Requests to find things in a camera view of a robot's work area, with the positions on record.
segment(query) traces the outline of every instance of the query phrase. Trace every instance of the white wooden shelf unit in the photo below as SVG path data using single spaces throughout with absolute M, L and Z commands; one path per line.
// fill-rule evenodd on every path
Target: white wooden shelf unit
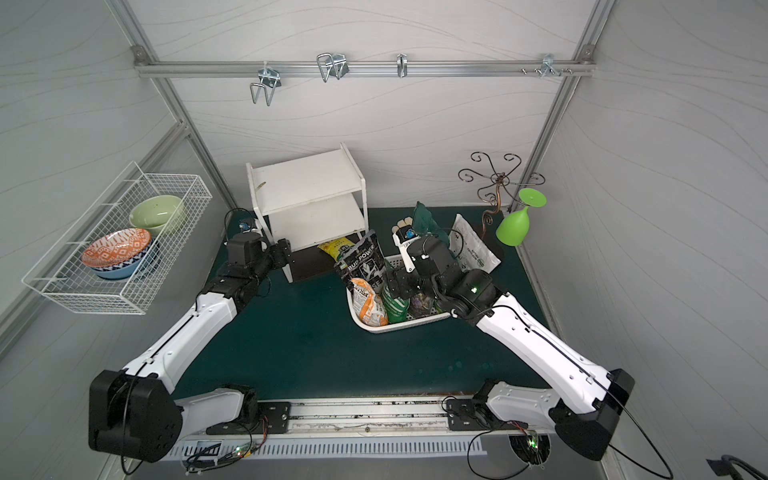
M 265 167 L 248 163 L 246 169 L 253 211 L 271 243 L 286 238 L 297 251 L 368 230 L 366 179 L 345 144 Z M 355 192 L 361 193 L 362 212 Z M 283 271 L 293 281 L 290 266 Z

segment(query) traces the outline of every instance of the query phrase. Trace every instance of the white plastic basket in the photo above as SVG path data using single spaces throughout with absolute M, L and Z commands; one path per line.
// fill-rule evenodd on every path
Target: white plastic basket
M 389 261 L 389 263 L 395 267 L 400 268 L 402 266 L 402 258 L 400 255 L 391 255 L 389 257 L 386 257 L 386 259 Z M 402 330 L 402 329 L 408 329 L 412 326 L 419 326 L 419 325 L 425 325 L 426 323 L 432 323 L 437 322 L 438 320 L 446 319 L 451 316 L 450 313 L 438 313 L 437 310 L 432 308 L 430 316 L 424 316 L 419 319 L 413 318 L 413 316 L 409 313 L 406 317 L 407 320 L 400 323 L 390 323 L 389 325 L 384 326 L 370 326 L 363 323 L 359 318 L 357 318 L 357 315 L 355 314 L 355 308 L 352 305 L 352 293 L 348 290 L 346 290 L 346 302 L 349 305 L 349 313 L 352 314 L 352 320 L 355 321 L 358 327 L 364 330 L 368 330 L 371 333 L 384 333 L 384 332 L 392 332 L 394 330 Z

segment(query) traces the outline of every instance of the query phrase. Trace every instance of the orange snack bag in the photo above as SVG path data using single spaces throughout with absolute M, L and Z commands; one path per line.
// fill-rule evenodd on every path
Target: orange snack bag
M 353 278 L 352 307 L 361 322 L 370 326 L 384 326 L 389 323 L 386 309 L 380 296 L 362 278 Z

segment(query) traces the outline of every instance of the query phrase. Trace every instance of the green cup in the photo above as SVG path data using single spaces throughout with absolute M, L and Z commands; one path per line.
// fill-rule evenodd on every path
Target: green cup
M 508 215 L 502 224 L 496 229 L 496 238 L 504 245 L 518 247 L 531 227 L 531 219 L 528 218 L 528 207 L 543 207 L 547 204 L 547 197 L 533 188 L 523 188 L 518 193 L 525 207 Z

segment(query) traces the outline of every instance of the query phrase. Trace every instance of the orange patterned bowl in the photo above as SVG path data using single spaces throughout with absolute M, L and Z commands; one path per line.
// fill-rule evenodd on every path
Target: orange patterned bowl
M 81 257 L 85 266 L 102 269 L 130 262 L 147 248 L 152 236 L 143 228 L 126 228 L 93 242 Z

